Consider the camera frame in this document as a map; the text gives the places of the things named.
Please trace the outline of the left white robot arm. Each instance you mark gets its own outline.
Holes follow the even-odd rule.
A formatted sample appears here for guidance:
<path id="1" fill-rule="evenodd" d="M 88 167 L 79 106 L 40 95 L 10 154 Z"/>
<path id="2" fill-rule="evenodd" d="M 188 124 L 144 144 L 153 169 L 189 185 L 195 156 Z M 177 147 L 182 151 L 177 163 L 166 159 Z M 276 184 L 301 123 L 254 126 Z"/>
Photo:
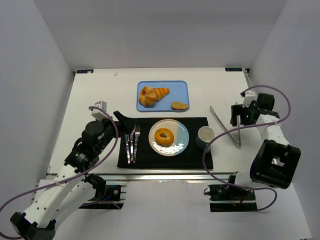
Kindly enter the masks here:
<path id="1" fill-rule="evenodd" d="M 30 207 L 10 218 L 22 239 L 51 240 L 59 225 L 85 202 L 104 198 L 106 181 L 90 171 L 112 140 L 133 132 L 136 120 L 119 111 L 113 113 L 117 121 L 104 110 L 101 113 L 85 126 L 53 183 Z"/>

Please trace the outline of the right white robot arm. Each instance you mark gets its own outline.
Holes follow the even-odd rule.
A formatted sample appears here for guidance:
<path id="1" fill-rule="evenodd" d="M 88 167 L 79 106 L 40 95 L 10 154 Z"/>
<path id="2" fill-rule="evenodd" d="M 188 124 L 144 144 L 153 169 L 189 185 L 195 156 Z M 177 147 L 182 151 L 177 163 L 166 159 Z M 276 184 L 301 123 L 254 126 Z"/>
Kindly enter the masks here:
<path id="1" fill-rule="evenodd" d="M 271 94 L 243 92 L 242 104 L 231 107 L 230 123 L 234 127 L 254 125 L 262 145 L 247 171 L 229 177 L 231 184 L 249 188 L 287 189 L 293 179 L 301 150 L 292 146 L 278 124 L 280 116 L 273 111 L 275 98 Z"/>

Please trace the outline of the metal tongs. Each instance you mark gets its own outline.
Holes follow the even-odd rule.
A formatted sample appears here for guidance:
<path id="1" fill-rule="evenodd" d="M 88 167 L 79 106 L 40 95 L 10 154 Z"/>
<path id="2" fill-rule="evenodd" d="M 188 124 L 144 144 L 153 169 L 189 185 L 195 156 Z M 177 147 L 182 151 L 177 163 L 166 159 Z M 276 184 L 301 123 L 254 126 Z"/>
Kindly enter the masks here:
<path id="1" fill-rule="evenodd" d="M 228 129 L 225 127 L 223 122 L 220 120 L 220 118 L 218 117 L 214 108 L 211 105 L 209 106 L 209 110 L 210 110 L 211 114 L 213 115 L 213 117 L 215 118 L 215 120 L 218 122 L 219 126 L 222 128 L 222 130 L 224 132 L 227 132 Z M 236 117 L 236 123 L 237 123 L 237 127 L 240 127 L 240 116 L 239 115 Z M 241 131 L 240 130 L 237 131 L 236 138 L 234 138 L 230 133 L 228 133 L 227 135 L 228 135 L 229 139 L 231 140 L 231 142 L 233 143 L 233 145 L 236 148 L 241 149 L 241 147 L 242 147 Z"/>

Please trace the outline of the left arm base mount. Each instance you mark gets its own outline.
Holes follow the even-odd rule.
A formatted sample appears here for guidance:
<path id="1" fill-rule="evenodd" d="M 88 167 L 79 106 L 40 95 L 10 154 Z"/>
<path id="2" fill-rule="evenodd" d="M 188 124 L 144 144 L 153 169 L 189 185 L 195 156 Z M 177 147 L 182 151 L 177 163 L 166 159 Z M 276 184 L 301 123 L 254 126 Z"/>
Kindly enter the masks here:
<path id="1" fill-rule="evenodd" d="M 109 184 L 102 177 L 91 173 L 85 176 L 77 187 L 82 183 L 88 183 L 94 191 L 91 199 L 83 203 L 79 209 L 88 210 L 121 210 L 126 199 L 127 186 L 121 184 Z"/>

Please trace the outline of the orange bagel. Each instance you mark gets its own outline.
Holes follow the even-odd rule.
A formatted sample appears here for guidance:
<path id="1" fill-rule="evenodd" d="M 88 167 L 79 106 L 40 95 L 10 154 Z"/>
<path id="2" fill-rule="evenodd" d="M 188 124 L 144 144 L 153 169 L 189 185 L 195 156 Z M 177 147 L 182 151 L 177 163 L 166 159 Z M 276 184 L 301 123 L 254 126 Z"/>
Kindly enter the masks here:
<path id="1" fill-rule="evenodd" d="M 174 142 L 174 134 L 168 128 L 159 128 L 156 130 L 155 134 L 155 141 L 163 146 L 170 146 Z"/>

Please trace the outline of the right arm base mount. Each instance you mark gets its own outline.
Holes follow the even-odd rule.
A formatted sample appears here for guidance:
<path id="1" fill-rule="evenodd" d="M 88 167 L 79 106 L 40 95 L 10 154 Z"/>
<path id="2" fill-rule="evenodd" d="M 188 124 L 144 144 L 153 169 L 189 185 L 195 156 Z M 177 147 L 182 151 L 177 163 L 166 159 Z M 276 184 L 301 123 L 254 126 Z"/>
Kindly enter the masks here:
<path id="1" fill-rule="evenodd" d="M 226 184 L 210 184 L 203 190 L 209 197 L 212 213 L 255 212 L 258 207 L 254 192 Z"/>

